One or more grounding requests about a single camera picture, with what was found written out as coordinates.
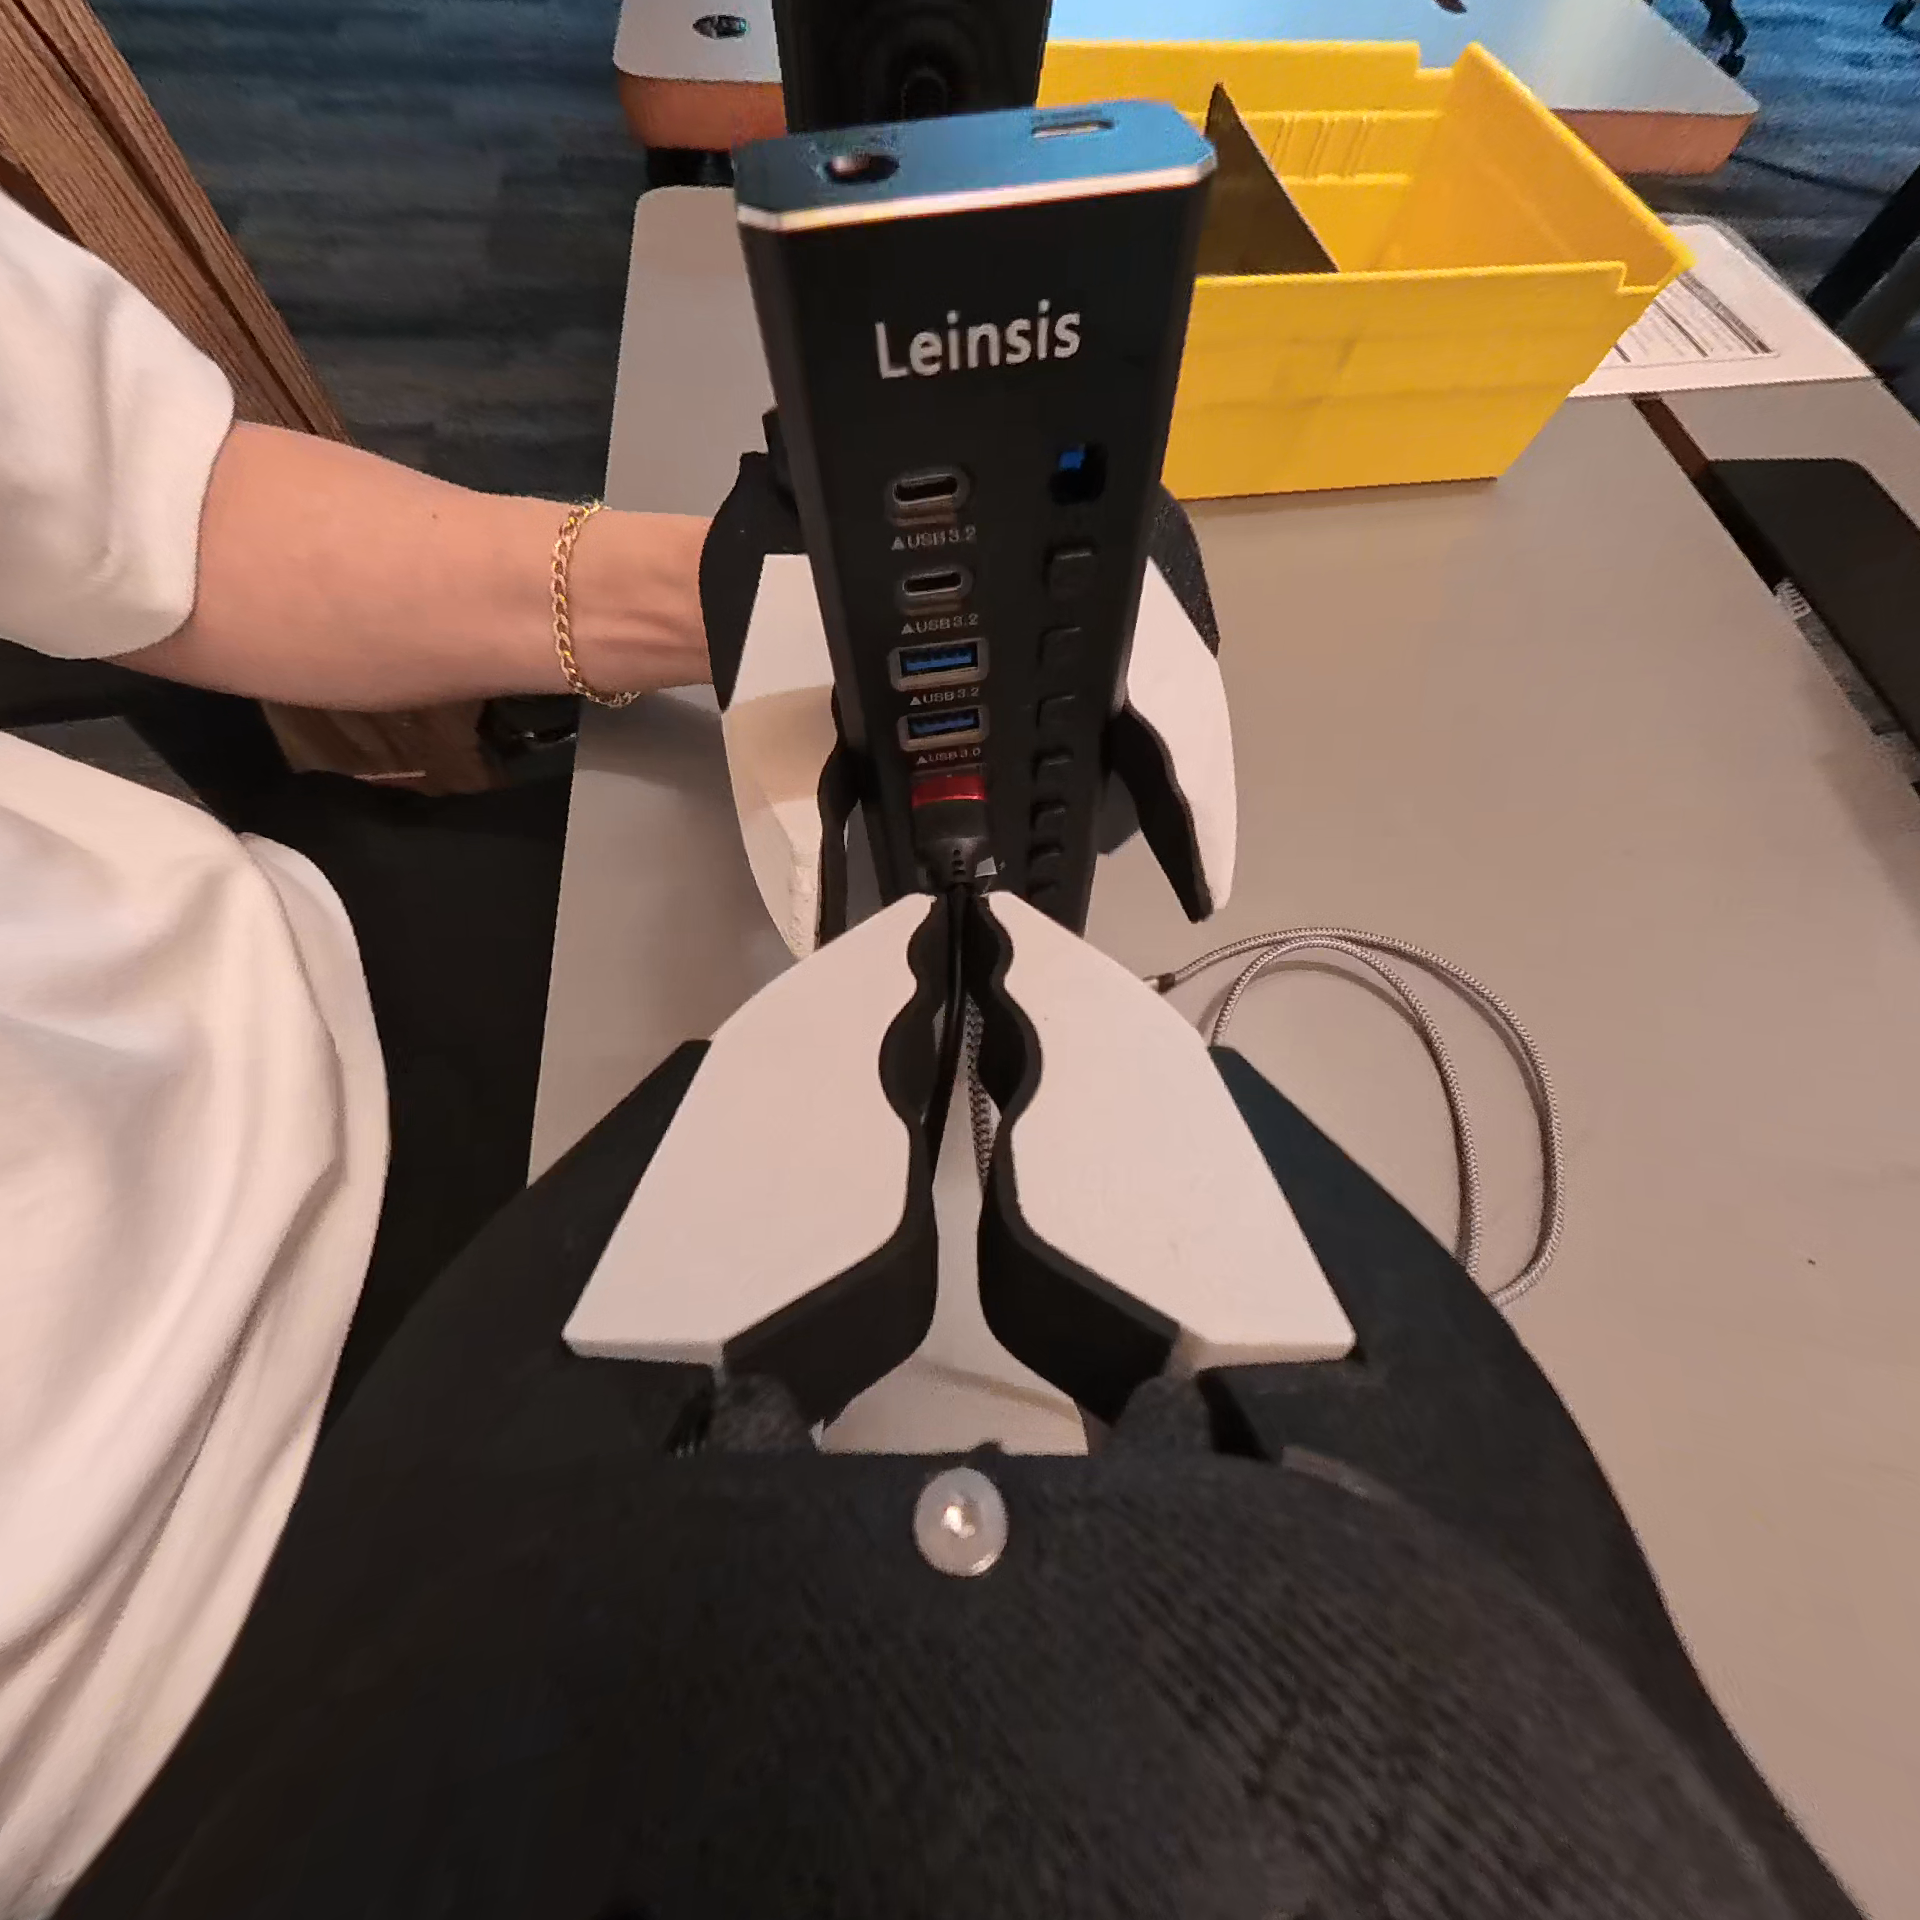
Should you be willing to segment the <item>person's left hand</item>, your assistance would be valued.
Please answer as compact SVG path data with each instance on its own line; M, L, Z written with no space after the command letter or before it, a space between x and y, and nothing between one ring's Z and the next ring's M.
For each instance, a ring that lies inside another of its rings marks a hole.
M710 521L690 515L636 515L636 692L713 686L705 605Z

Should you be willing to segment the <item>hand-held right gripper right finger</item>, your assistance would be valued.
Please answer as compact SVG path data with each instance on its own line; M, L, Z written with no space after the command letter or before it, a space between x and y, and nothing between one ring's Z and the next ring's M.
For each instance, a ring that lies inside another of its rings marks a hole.
M1199 1030L1014 895L972 904L988 1331L1056 1391L1350 1357L1357 1333Z

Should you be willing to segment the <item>black usb hub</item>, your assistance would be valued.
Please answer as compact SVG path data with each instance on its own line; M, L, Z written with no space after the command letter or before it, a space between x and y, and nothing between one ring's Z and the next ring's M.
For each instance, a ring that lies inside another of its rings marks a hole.
M1197 543L1163 488L1216 172L1177 108L764 141L735 219L882 900L972 809L1005 895L1091 918L1109 795L1191 916L1236 861Z

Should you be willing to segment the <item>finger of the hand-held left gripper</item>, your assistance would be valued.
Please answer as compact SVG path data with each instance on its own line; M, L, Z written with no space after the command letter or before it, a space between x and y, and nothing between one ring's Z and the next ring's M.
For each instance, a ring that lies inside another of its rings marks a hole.
M759 898L788 954L807 959L885 900L805 555L760 564L724 748Z
M1120 705L1103 736L1099 849L1140 839L1195 924L1230 903L1236 881L1236 746L1221 645L1197 530L1184 511L1159 511Z

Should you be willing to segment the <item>printed paper sheet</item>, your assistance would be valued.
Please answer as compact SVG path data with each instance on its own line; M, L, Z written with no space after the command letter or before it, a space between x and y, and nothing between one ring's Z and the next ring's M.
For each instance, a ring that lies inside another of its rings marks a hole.
M1874 376L1733 229L1680 217L1692 269L1656 294L1573 400L1812 386Z

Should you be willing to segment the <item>person in white shirt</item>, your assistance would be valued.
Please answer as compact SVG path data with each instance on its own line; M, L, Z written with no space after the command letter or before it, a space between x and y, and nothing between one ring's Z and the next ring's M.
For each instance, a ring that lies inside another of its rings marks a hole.
M4 642L186 620L228 375L4 196ZM4 734L4 1917L166 1764L286 1525L372 1258L389 1095L303 854Z

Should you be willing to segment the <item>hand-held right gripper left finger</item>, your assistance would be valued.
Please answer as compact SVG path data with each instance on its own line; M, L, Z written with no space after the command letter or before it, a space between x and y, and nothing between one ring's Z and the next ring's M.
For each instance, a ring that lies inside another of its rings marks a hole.
M705 1049L565 1324L583 1359L871 1389L932 1328L948 903L793 965Z

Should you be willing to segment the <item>yellow plastic bin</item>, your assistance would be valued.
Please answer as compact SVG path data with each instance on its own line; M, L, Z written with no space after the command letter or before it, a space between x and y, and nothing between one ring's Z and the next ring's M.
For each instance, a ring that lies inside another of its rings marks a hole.
M1330 270L1200 273L1164 488L1187 503L1500 479L1692 253L1470 44L1055 39L1043 106L1223 86Z

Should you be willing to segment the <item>wooden panel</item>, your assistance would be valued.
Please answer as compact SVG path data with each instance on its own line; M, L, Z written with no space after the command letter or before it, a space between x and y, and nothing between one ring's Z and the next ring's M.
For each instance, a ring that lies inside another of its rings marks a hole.
M133 283L212 359L243 421L352 440L89 5L3 6L3 154L4 191ZM265 709L293 766L431 796L502 782L482 715L474 701L386 715Z

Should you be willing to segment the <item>person's left forearm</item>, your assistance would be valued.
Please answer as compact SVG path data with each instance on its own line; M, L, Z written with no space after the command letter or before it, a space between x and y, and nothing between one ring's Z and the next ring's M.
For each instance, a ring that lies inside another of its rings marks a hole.
M565 690L566 508L375 453L232 427L211 469L186 620L135 673L290 709L392 712Z

